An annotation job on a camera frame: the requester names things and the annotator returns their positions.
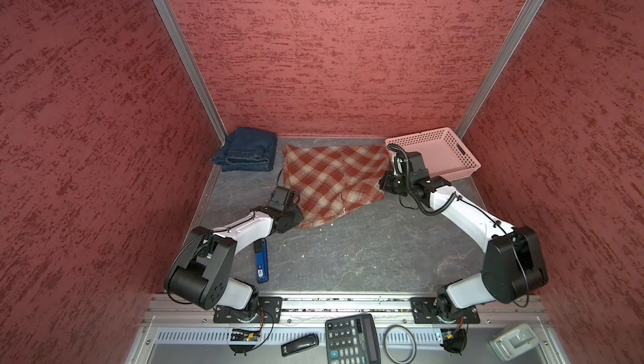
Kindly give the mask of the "red cloth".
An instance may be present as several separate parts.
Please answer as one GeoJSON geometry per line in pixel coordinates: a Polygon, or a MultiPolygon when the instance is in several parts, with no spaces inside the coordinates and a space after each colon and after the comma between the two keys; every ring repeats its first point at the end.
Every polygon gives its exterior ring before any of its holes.
{"type": "Polygon", "coordinates": [[[283,149],[284,185],[300,195],[299,229],[325,226],[382,201],[379,181],[389,166],[382,144],[283,149]]]}

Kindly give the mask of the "dark denim button skirt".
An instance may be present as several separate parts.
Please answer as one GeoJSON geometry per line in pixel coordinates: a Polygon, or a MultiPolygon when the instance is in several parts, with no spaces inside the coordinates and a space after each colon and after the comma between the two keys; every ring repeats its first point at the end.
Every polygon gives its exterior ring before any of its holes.
{"type": "Polygon", "coordinates": [[[246,172],[271,172],[274,163],[261,163],[261,164],[222,164],[221,169],[223,172],[231,171],[246,171],[246,172]]]}

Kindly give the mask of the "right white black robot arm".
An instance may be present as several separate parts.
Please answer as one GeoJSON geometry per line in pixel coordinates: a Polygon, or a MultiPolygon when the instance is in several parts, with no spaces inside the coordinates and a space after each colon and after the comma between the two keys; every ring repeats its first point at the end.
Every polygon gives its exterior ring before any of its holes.
{"type": "Polygon", "coordinates": [[[389,144],[393,153],[382,191],[409,197],[425,216],[444,216],[468,235],[484,253],[479,273],[437,291],[429,309],[444,323],[461,320],[466,312],[490,302],[517,304],[520,298],[548,283],[548,270],[538,234],[528,226],[513,226],[463,196],[447,179],[430,176],[423,156],[389,144]]]}

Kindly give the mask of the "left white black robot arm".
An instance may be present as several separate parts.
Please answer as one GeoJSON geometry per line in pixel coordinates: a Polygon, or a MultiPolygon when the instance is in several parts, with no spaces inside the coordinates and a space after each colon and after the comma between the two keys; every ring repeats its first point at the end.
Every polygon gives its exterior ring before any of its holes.
{"type": "Polygon", "coordinates": [[[260,311],[258,291],[231,277],[233,260],[243,249],[273,233],[294,229],[303,219],[296,205],[282,210],[261,207],[223,227],[194,228],[171,265],[166,293],[179,297],[183,305],[203,310],[226,307],[241,322],[254,320],[260,311]]]}

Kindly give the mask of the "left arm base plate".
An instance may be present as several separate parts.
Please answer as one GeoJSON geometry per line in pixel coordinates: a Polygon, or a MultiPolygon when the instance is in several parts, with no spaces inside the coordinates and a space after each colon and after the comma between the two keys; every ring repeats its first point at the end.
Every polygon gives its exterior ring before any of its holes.
{"type": "Polygon", "coordinates": [[[218,305],[215,308],[213,322],[216,324],[259,324],[262,319],[269,323],[278,323],[283,306],[283,298],[259,296],[258,306],[254,310],[236,310],[218,305]]]}

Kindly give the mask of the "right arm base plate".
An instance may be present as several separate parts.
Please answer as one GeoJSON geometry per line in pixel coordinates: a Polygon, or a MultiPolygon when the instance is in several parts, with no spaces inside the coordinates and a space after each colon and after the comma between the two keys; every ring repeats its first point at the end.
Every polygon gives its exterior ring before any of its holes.
{"type": "Polygon", "coordinates": [[[442,314],[435,297],[412,297],[409,299],[415,324],[432,325],[478,325],[481,323],[477,308],[471,306],[442,314]]]}

